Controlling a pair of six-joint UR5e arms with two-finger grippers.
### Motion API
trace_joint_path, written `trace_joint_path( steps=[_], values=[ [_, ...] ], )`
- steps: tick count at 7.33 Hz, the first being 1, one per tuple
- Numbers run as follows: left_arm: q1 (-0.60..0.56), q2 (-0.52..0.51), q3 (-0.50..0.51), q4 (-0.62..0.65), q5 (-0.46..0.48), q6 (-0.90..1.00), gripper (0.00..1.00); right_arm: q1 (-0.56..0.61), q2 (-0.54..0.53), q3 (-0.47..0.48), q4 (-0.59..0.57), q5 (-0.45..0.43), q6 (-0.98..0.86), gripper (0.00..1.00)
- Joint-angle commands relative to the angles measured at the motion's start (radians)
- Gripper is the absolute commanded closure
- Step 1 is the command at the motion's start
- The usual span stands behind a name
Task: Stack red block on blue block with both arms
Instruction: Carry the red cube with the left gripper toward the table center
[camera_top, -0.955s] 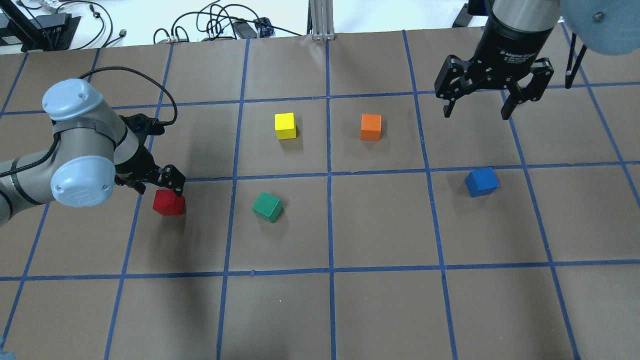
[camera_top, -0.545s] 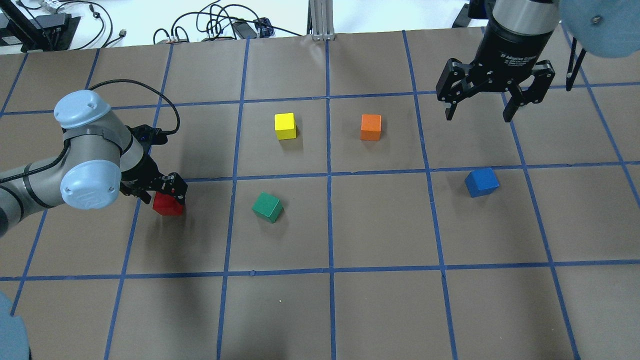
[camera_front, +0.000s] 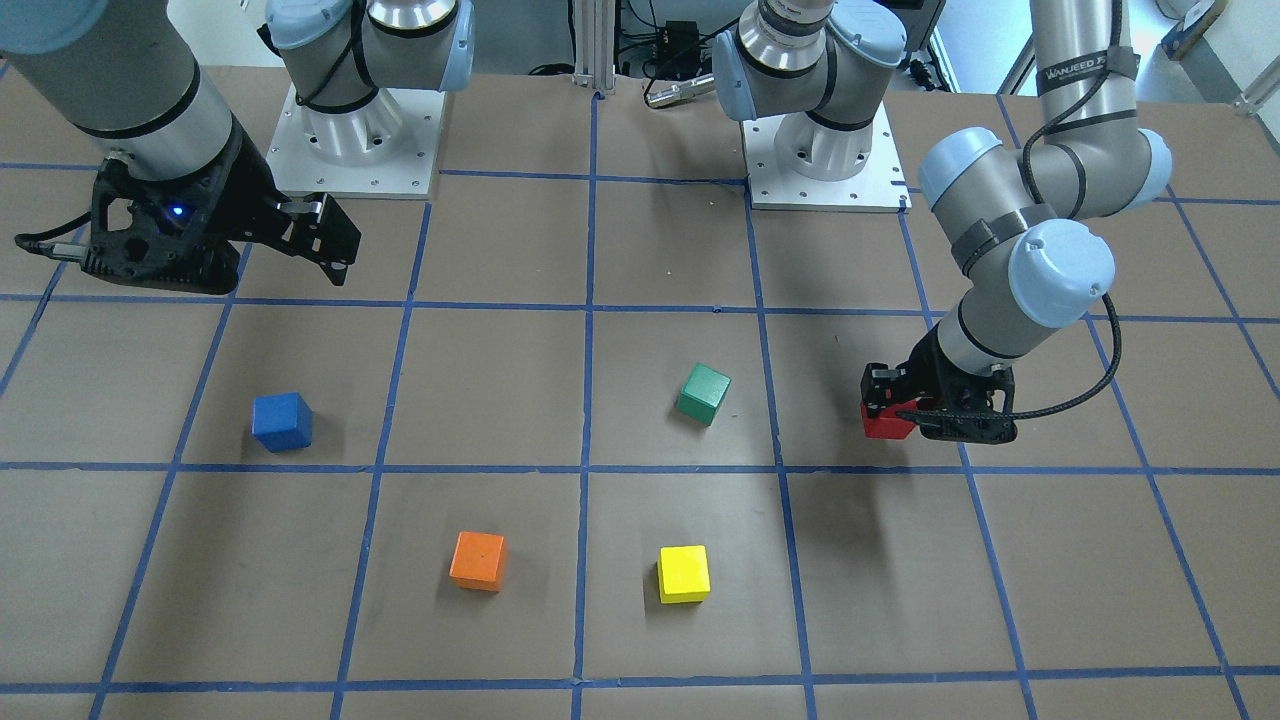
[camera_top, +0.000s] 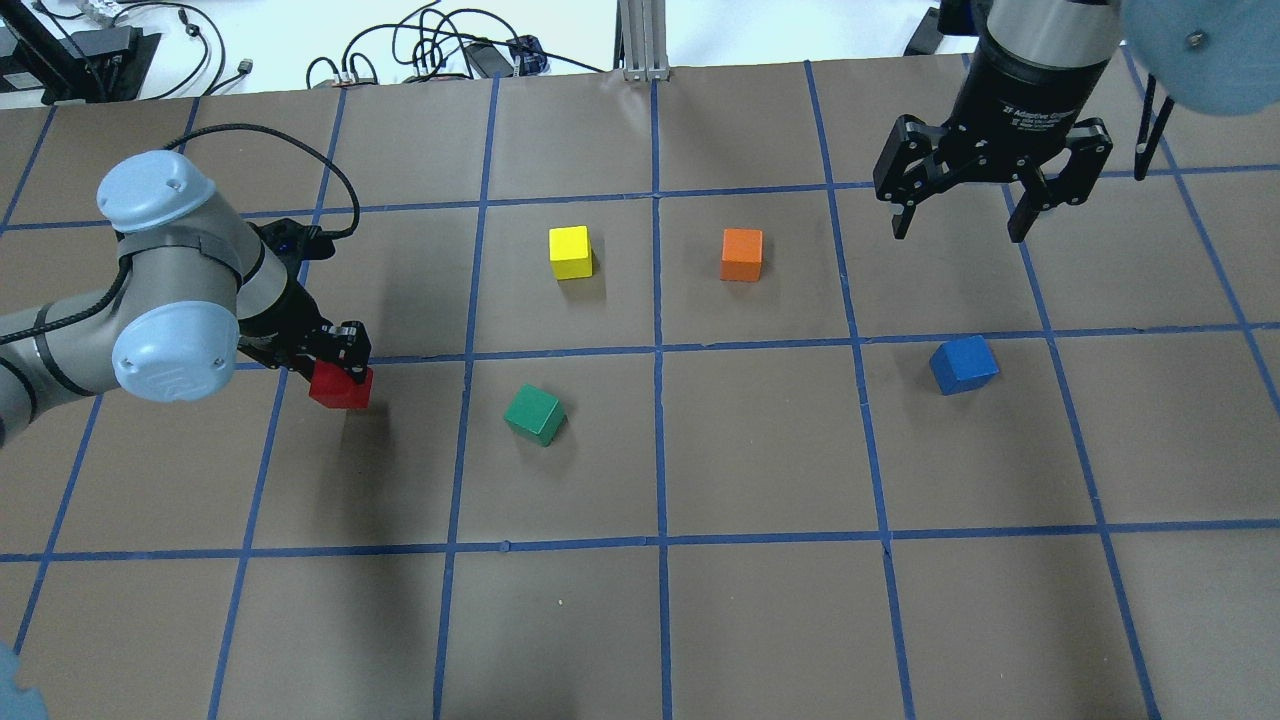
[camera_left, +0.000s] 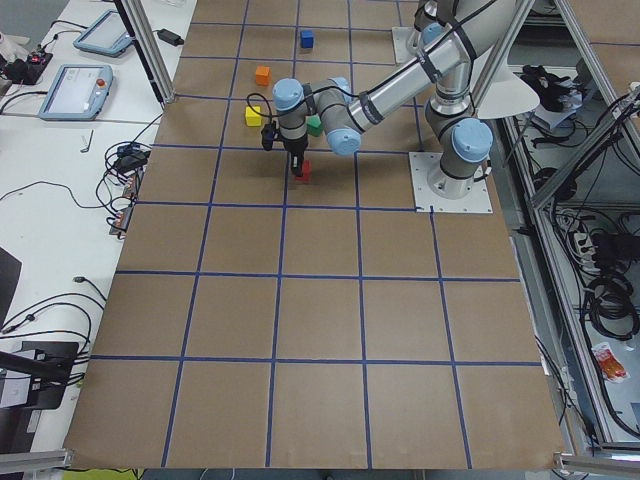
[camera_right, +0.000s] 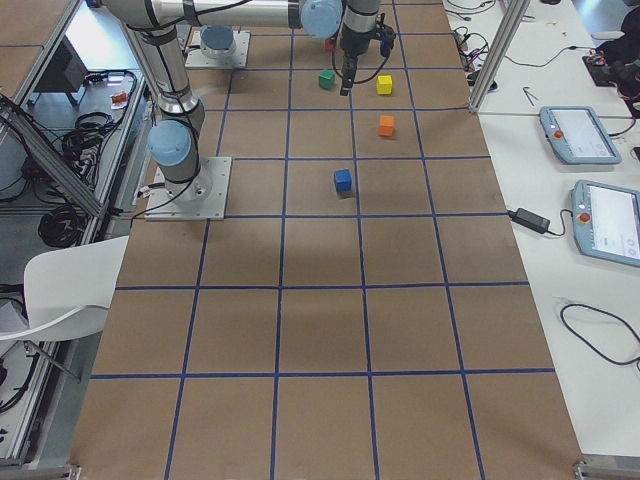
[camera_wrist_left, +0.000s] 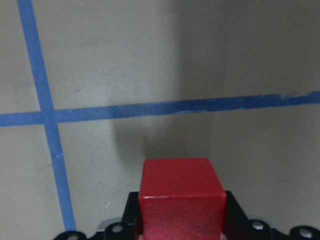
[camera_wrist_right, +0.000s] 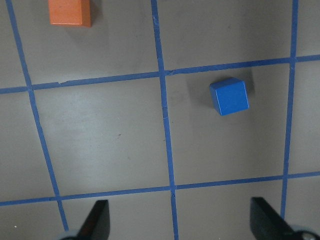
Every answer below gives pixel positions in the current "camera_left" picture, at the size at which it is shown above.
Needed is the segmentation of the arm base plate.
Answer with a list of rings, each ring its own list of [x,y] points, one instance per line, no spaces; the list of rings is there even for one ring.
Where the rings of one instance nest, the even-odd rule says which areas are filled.
[[[482,164],[467,179],[448,177],[440,152],[410,152],[409,165],[415,210],[423,213],[492,214]]]
[[[394,26],[391,29],[395,63],[403,64],[413,58],[425,46],[425,32],[414,27]]]

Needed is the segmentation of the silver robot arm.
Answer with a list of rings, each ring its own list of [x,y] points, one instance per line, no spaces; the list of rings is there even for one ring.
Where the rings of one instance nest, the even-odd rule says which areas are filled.
[[[319,117],[334,154],[350,156],[360,149],[367,130],[434,86],[425,117],[443,153],[427,177],[428,186],[443,198],[463,198],[478,182],[475,172],[487,161],[493,144],[491,129],[472,115],[480,101],[470,91],[472,68],[481,55],[496,53],[514,25],[518,5],[516,1],[419,2],[409,41],[411,59],[359,94],[350,93],[342,77],[312,84],[279,80],[272,90],[277,115],[261,130],[263,149],[281,143],[292,173],[300,177],[309,117]]]
[[[419,0],[414,14],[414,30],[408,46],[416,50],[437,38],[443,27],[437,21],[438,2]]]

